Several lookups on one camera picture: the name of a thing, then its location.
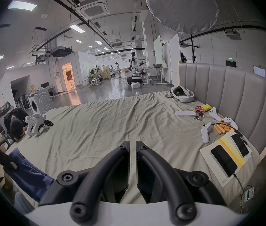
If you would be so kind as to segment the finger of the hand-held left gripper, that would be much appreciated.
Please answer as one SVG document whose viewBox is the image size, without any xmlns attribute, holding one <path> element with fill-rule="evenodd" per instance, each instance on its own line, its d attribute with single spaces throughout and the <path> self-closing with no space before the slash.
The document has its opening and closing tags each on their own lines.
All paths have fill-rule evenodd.
<svg viewBox="0 0 266 226">
<path fill-rule="evenodd" d="M 0 164 L 3 167 L 10 169 L 11 171 L 18 171 L 18 165 L 9 157 L 9 155 L 3 153 L 0 150 Z"/>
</svg>

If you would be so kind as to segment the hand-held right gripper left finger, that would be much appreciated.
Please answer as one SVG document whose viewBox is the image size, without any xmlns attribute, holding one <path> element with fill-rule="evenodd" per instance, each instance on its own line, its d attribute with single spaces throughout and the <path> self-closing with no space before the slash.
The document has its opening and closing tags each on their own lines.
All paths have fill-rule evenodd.
<svg viewBox="0 0 266 226">
<path fill-rule="evenodd" d="M 73 221 L 94 221 L 100 201 L 120 203 L 129 178 L 130 141 L 124 141 L 92 168 L 61 172 L 40 206 L 72 202 L 69 213 Z"/>
</svg>

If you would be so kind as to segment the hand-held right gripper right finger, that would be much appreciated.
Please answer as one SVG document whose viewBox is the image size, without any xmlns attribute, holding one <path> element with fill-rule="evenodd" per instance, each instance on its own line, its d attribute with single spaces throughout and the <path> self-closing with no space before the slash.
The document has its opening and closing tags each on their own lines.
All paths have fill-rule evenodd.
<svg viewBox="0 0 266 226">
<path fill-rule="evenodd" d="M 202 171 L 173 168 L 163 157 L 136 141 L 137 188 L 147 204 L 167 201 L 170 221 L 187 225 L 195 220 L 195 202 L 227 206 L 221 193 Z"/>
</svg>

